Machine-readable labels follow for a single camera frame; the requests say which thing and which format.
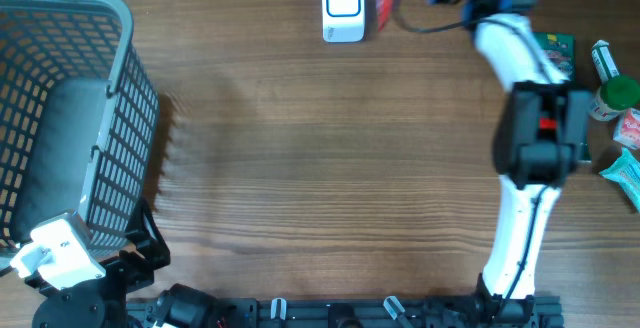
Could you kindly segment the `small red packet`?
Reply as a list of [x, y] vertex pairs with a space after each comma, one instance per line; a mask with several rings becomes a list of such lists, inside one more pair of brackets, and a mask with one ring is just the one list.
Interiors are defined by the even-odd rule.
[[377, 29], [381, 32], [390, 20], [394, 0], [376, 0]]

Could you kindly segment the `green 3M gloves bag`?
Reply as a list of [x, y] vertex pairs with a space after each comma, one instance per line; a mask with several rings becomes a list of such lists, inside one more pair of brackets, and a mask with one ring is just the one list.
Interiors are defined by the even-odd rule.
[[575, 37], [569, 34], [534, 32], [536, 41], [553, 64], [569, 80], [578, 84], [576, 78]]

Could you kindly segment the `green white small box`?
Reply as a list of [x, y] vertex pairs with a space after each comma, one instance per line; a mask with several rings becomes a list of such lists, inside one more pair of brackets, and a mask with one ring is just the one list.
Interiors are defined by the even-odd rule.
[[607, 41], [598, 40], [591, 48], [591, 57], [602, 84], [620, 75], [609, 46]]

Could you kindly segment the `green lid jar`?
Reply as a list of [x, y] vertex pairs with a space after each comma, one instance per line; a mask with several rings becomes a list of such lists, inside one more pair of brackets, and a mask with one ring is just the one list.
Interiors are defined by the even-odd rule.
[[639, 83], [626, 75], [618, 75], [596, 91], [589, 115], [597, 121], [611, 121], [638, 102]]

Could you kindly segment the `light green wet wipes pack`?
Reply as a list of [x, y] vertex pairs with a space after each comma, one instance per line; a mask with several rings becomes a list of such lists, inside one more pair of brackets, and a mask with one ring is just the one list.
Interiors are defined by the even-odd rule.
[[622, 148], [620, 157], [610, 167], [600, 171], [599, 175], [617, 183], [632, 202], [636, 211], [639, 211], [639, 161], [627, 148]]

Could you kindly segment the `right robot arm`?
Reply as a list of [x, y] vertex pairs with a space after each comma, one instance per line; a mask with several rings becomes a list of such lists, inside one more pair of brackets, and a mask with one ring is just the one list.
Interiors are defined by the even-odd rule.
[[[549, 216], [582, 155], [591, 93], [560, 71], [537, 42], [528, 13], [538, 0], [467, 1], [459, 24], [508, 95], [492, 145], [499, 218], [475, 291], [426, 298], [420, 324], [561, 327], [560, 300], [535, 293], [535, 268]], [[401, 2], [383, 6], [401, 28], [415, 33], [417, 27], [400, 13]]]

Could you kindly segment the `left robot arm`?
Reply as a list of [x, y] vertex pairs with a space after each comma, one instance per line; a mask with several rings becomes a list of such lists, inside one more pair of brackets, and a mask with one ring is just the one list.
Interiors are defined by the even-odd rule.
[[102, 278], [60, 288], [46, 296], [32, 320], [33, 328], [156, 327], [219, 328], [227, 325], [216, 299], [176, 284], [163, 292], [138, 319], [128, 313], [126, 296], [150, 286], [155, 272], [171, 262], [170, 250], [157, 228], [149, 203], [136, 203], [125, 228], [132, 252], [122, 250], [101, 264]]

